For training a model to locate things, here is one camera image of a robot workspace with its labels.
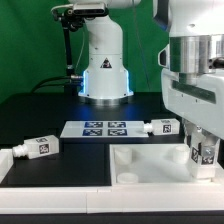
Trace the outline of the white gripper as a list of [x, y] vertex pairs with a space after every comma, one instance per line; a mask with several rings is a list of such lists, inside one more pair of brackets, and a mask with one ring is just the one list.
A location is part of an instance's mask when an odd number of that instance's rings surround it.
[[[218, 69], [215, 74], [199, 76], [195, 85], [183, 84], [179, 74], [170, 71], [169, 51], [166, 46], [158, 54], [164, 105], [188, 120], [185, 122], [185, 143], [192, 147], [201, 142], [201, 156], [213, 157], [219, 149], [220, 139], [224, 140], [224, 72]], [[202, 129], [210, 133], [203, 136]]]

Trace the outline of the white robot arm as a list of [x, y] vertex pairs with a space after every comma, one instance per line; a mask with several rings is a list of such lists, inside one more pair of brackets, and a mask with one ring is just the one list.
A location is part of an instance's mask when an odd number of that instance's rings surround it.
[[[89, 66], [80, 96], [121, 100], [133, 94], [123, 66], [123, 32], [108, 15], [133, 0], [69, 0], [89, 32]], [[158, 55], [165, 107], [224, 140], [224, 0], [153, 0], [153, 18], [169, 33]]]

